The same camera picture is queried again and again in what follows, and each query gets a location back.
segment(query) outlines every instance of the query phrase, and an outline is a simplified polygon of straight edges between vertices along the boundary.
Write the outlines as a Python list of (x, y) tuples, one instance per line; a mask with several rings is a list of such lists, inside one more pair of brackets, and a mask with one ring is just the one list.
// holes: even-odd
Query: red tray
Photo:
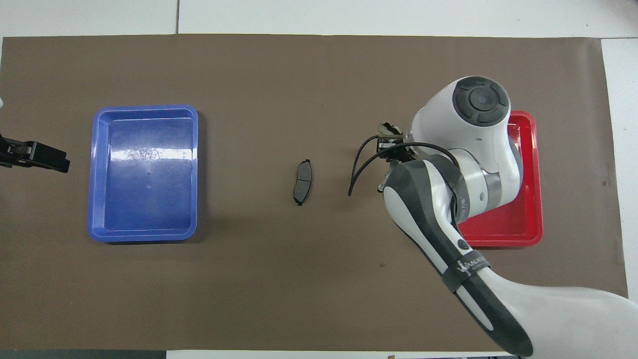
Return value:
[(523, 159), (523, 185), (512, 202), (459, 225), (474, 247), (528, 247), (543, 237), (536, 122), (527, 112), (512, 111), (507, 132)]

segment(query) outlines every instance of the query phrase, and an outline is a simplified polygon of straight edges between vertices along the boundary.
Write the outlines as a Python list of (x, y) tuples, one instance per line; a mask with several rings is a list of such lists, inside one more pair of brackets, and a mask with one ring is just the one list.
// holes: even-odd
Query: blue plastic tray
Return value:
[(197, 226), (197, 111), (107, 107), (93, 119), (89, 235), (100, 242), (181, 241)]

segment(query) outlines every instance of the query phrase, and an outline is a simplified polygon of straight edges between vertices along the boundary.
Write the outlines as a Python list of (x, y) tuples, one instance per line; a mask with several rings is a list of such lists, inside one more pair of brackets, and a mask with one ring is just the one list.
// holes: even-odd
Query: black cable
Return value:
[(357, 162), (359, 161), (359, 156), (361, 155), (361, 151), (363, 151), (364, 147), (366, 147), (366, 145), (369, 144), (370, 141), (372, 141), (373, 139), (377, 139), (377, 138), (379, 138), (378, 135), (371, 136), (367, 140), (363, 141), (363, 143), (361, 144), (361, 147), (357, 151), (357, 156), (355, 157), (355, 162), (352, 164), (352, 174), (350, 175), (350, 180), (352, 180), (352, 178), (355, 176), (355, 171), (357, 170)]
[(357, 173), (355, 173), (353, 176), (350, 177), (350, 188), (348, 189), (348, 196), (352, 195), (352, 190), (354, 189), (355, 183), (357, 182), (357, 178), (359, 178), (359, 175), (361, 174), (361, 172), (375, 159), (379, 158), (380, 156), (384, 155), (385, 153), (392, 151), (393, 149), (396, 148), (403, 148), (403, 147), (426, 147), (426, 148), (432, 148), (435, 149), (441, 153), (443, 153), (444, 155), (448, 156), (450, 158), (450, 161), (452, 161), (452, 163), (459, 168), (459, 162), (456, 160), (456, 158), (454, 158), (454, 155), (452, 153), (450, 153), (450, 151), (446, 150), (445, 148), (441, 147), (441, 146), (437, 146), (435, 144), (431, 144), (431, 143), (425, 143), (425, 142), (404, 142), (404, 143), (400, 143), (400, 144), (396, 144), (392, 147), (388, 147), (386, 149), (383, 149), (377, 153), (375, 153), (372, 157), (368, 158), (368, 160), (361, 166), (361, 168), (357, 171)]

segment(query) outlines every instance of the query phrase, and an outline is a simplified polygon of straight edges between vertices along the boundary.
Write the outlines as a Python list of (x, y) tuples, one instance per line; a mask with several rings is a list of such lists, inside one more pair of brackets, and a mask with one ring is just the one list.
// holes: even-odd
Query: brown paper sheet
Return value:
[[(627, 295), (600, 41), (379, 36), (6, 38), (0, 130), (68, 152), (68, 174), (0, 169), (0, 348), (491, 351), (393, 224), (359, 144), (465, 75), (538, 123), (545, 236), (485, 250), (534, 285)], [(85, 228), (95, 112), (200, 115), (199, 223), (183, 244)], [(371, 149), (364, 153), (371, 154)], [(299, 162), (315, 181), (292, 199)]]

